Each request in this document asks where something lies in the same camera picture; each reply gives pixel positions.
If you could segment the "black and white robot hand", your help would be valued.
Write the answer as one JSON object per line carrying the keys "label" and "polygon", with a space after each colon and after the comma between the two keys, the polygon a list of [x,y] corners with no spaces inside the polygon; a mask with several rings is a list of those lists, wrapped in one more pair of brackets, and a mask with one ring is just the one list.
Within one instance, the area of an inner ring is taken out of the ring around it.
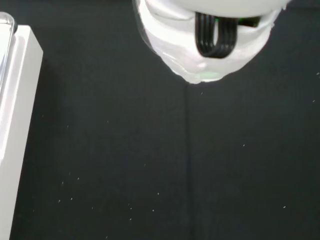
{"label": "black and white robot hand", "polygon": [[288,0],[135,0],[140,16],[156,20],[184,22],[196,13],[223,18],[253,18],[285,7]]}

